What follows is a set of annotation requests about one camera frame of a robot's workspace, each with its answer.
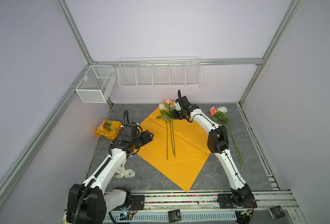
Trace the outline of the white fake rose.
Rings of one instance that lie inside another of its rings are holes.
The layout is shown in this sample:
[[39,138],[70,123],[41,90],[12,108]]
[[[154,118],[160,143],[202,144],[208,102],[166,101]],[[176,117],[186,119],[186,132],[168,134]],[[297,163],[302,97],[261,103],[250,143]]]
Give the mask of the white fake rose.
[[172,153],[173,156],[176,157],[176,143],[175,143],[175,133],[174,133],[174,125],[173,125],[173,115],[175,111],[175,106],[170,105],[169,107],[169,123],[170,123],[170,133],[171,133],[171,142],[172,142]]

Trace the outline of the light pink fake rose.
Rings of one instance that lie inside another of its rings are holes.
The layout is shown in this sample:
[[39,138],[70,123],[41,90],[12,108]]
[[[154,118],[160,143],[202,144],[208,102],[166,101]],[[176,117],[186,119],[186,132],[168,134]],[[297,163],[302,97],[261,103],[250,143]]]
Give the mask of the light pink fake rose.
[[164,115],[166,116],[166,127],[167,130],[170,132],[170,141],[172,146],[172,154],[175,157],[175,140],[174,140],[174,134],[173,134],[173,125],[172,125],[172,118],[171,118],[171,103],[172,101],[170,99],[166,99],[164,102]]

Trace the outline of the cream fake rose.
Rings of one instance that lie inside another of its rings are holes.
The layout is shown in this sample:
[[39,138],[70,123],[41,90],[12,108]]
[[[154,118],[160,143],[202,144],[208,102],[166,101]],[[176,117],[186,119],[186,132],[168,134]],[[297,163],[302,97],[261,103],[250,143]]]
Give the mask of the cream fake rose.
[[166,123],[166,159],[168,160],[168,115],[167,115],[167,103],[159,104],[158,108],[161,115],[157,116],[156,119],[162,119]]

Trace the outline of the dark pink fake rose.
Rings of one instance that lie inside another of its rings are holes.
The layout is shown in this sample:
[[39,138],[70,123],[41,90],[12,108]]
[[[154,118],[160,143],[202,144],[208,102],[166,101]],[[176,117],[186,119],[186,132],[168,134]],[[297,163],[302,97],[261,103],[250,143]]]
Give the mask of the dark pink fake rose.
[[235,149],[236,149],[237,155],[239,157],[240,166],[242,167],[242,165],[244,163],[243,163],[243,159],[242,159],[238,144],[237,144],[236,139],[234,137],[232,128],[230,126],[229,118],[227,117],[227,112],[228,112],[227,107],[225,107],[225,106],[214,107],[213,106],[213,107],[210,108],[209,112],[210,112],[210,116],[212,117],[213,121],[220,121],[227,128],[228,133],[229,133],[229,135],[230,135],[230,137],[231,137],[231,139],[232,139],[232,141],[235,145]]

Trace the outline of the orange wrapping paper sheet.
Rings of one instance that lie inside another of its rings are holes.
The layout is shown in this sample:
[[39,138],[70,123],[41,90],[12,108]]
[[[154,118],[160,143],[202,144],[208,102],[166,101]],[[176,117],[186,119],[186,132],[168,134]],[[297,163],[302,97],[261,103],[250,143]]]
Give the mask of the orange wrapping paper sheet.
[[139,155],[188,192],[210,155],[207,146],[208,132],[196,122],[174,120],[176,157],[172,154],[170,132],[168,132],[167,160],[166,123],[162,119],[156,119],[160,115],[160,110],[157,108],[141,123],[141,127],[153,133],[154,138],[140,149]]

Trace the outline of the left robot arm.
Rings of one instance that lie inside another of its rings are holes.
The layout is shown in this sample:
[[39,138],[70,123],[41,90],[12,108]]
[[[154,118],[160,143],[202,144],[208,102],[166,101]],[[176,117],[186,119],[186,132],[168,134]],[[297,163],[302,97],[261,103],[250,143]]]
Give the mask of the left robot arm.
[[135,135],[123,135],[110,144],[110,152],[95,172],[81,184],[69,190],[66,221],[71,224],[101,224],[108,212],[121,205],[129,205],[131,192],[126,188],[105,190],[114,174],[134,150],[153,141],[154,134],[148,130]]

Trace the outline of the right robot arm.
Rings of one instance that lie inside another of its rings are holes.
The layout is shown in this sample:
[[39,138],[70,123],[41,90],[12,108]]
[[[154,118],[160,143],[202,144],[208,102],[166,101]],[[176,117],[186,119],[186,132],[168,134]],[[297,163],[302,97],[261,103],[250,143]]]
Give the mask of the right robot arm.
[[207,146],[225,171],[232,192],[232,204],[237,208],[245,205],[255,208],[256,201],[253,193],[242,178],[230,153],[228,131],[225,126],[228,123],[227,108],[224,106],[212,107],[209,111],[210,117],[206,116],[196,104],[181,103],[179,100],[171,108],[174,119],[185,119],[190,123],[194,121],[208,132]]

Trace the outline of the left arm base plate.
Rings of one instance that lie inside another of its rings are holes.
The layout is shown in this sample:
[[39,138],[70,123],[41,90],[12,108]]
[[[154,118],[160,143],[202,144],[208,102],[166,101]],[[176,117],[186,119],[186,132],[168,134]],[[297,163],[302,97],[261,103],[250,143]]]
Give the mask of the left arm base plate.
[[144,195],[132,195],[130,200],[126,201],[125,204],[116,207],[115,211],[142,211],[145,206]]

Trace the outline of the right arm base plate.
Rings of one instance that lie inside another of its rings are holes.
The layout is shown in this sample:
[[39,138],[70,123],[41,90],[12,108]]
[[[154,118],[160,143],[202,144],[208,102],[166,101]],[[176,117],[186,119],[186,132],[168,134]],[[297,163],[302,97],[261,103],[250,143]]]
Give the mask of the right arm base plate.
[[235,194],[218,194],[216,200],[221,209],[254,209],[257,208],[257,203],[254,195],[240,198]]

